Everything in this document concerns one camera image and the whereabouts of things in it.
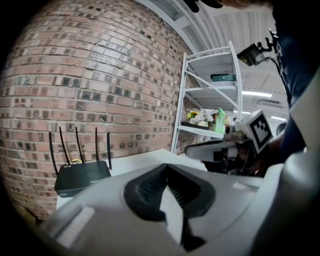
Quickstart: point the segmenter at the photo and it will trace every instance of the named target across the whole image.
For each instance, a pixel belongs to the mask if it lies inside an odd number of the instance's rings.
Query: black router
[[[52,146],[52,137],[51,131],[49,131],[49,143],[50,143],[50,152],[54,171],[56,174],[56,181],[54,185],[54,190],[61,198],[71,198],[74,197],[77,193],[84,190],[93,183],[98,182],[101,179],[111,177],[108,165],[106,161],[99,161],[98,157],[98,142],[97,142],[97,128],[95,128],[95,162],[85,162],[84,157],[81,153],[81,147],[79,143],[78,130],[75,128],[76,142],[78,144],[79,154],[81,157],[82,163],[71,164],[66,152],[64,145],[64,140],[62,137],[61,127],[59,127],[61,143],[64,151],[64,155],[67,163],[60,167],[58,172],[54,150]],[[110,157],[110,133],[107,133],[107,154],[108,162],[111,170],[111,157]]]

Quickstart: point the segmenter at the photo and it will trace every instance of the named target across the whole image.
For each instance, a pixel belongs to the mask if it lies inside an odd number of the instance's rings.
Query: brick wall
[[[0,170],[12,200],[39,218],[55,210],[55,173],[71,159],[170,150],[183,53],[179,35],[130,0],[53,1],[34,16],[9,54],[0,83]],[[188,79],[188,87],[196,83]],[[186,110],[192,109],[186,103]],[[195,136],[182,133],[178,150]]]

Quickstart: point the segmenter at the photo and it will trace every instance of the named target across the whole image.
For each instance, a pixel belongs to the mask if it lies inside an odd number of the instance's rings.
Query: dark blue shirt
[[[318,5],[318,1],[273,2],[273,17],[279,37],[280,70],[286,83],[289,108],[306,90],[320,64]],[[283,163],[305,146],[297,125],[289,117],[278,162]]]

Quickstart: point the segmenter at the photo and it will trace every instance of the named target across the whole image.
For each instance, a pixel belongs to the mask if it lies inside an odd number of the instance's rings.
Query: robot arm
[[[235,126],[227,127],[223,140],[187,146],[185,154],[203,161],[208,171],[238,174],[253,165],[272,137],[266,116],[262,110],[257,110]],[[240,145],[248,148],[246,160],[238,157]]]

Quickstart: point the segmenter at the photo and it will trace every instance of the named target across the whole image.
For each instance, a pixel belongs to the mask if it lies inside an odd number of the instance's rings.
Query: shelf
[[[236,103],[238,88],[235,86],[235,83],[234,81],[214,82],[212,85]],[[235,107],[227,99],[222,97],[220,93],[209,87],[185,89],[185,93],[197,101],[204,109],[216,110],[222,108],[224,111],[232,111]]]
[[[235,74],[234,60],[231,52],[222,52],[206,58],[195,58],[188,61],[194,73],[203,80],[211,83],[212,74]]]
[[[204,130],[204,129],[192,128],[192,127],[188,127],[188,126],[184,126],[184,125],[179,125],[178,129],[186,131],[186,132],[190,132],[190,133],[193,133],[193,134],[209,136],[209,137],[214,137],[214,138],[218,138],[218,139],[222,139],[224,137],[224,134],[220,133],[220,132],[215,132],[215,131],[212,131],[212,130]]]

